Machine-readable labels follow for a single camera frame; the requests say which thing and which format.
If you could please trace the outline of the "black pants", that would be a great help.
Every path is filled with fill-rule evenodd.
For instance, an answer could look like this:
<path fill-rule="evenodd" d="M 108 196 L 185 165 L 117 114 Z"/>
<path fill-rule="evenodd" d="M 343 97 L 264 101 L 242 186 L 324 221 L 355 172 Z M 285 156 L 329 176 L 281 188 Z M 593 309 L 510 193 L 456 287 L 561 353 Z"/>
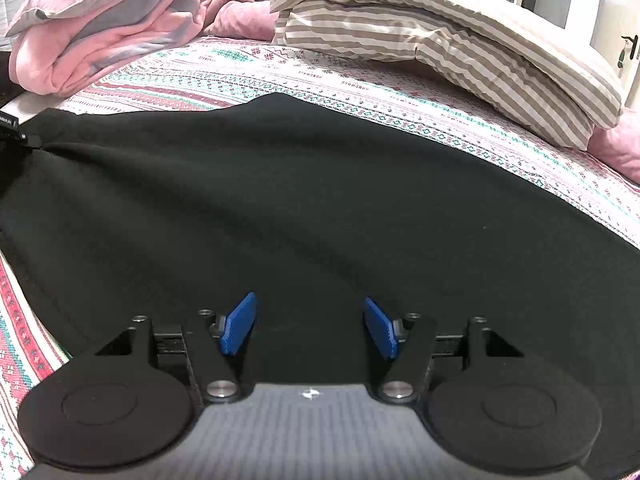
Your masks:
<path fill-rule="evenodd" d="M 638 469 L 638 250 L 538 185 L 285 94 L 24 131 L 38 148 L 1 145 L 1 249 L 73 356 L 254 292 L 251 378 L 356 382 L 367 299 L 450 332 L 483 315 L 598 397 L 595 477 Z"/>

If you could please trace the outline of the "black cloth at bed edge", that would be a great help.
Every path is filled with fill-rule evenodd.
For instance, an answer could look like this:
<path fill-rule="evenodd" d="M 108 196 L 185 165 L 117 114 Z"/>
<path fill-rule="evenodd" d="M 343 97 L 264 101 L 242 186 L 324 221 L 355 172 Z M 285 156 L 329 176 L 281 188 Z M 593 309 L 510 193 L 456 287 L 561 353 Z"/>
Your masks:
<path fill-rule="evenodd" d="M 14 84 L 10 78 L 9 59 L 8 51 L 0 52 L 0 107 L 4 107 L 24 92 L 24 89 L 19 84 Z"/>

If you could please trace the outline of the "pink comforter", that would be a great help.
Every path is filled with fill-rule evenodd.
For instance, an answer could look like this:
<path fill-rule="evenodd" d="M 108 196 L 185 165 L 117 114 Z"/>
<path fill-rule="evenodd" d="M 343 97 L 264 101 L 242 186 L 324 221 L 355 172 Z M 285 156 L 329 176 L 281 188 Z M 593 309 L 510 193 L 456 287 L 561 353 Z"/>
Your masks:
<path fill-rule="evenodd" d="M 26 0 L 6 31 L 9 74 L 27 92 L 66 98 L 201 35 L 269 41 L 276 21 L 269 0 Z"/>

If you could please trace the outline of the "patterned red green bedsheet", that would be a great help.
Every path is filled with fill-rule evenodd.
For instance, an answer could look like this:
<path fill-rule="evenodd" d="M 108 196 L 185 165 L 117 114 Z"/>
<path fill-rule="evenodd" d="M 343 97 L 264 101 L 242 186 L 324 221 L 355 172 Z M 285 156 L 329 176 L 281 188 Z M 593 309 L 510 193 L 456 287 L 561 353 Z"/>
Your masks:
<path fill-rule="evenodd" d="M 565 200 L 639 252 L 638 185 L 596 156 L 549 145 L 411 64 L 201 39 L 146 56 L 69 98 L 24 91 L 1 109 L 16 117 L 25 133 L 25 125 L 48 110 L 81 116 L 206 113 L 270 94 L 285 94 L 483 159 Z M 32 310 L 2 249 L 1 293 L 1 371 L 6 393 L 19 397 L 73 355 Z"/>

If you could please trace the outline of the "beige striped pillow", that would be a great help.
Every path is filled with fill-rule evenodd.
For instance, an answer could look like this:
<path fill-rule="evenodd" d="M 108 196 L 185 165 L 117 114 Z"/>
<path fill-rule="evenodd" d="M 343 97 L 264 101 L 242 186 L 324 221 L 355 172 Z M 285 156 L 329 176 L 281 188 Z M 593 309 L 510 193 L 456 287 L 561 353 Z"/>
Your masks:
<path fill-rule="evenodd" d="M 615 127 L 611 65 L 565 29 L 506 0 L 270 0 L 281 46 L 418 62 L 547 142 L 587 147 Z"/>

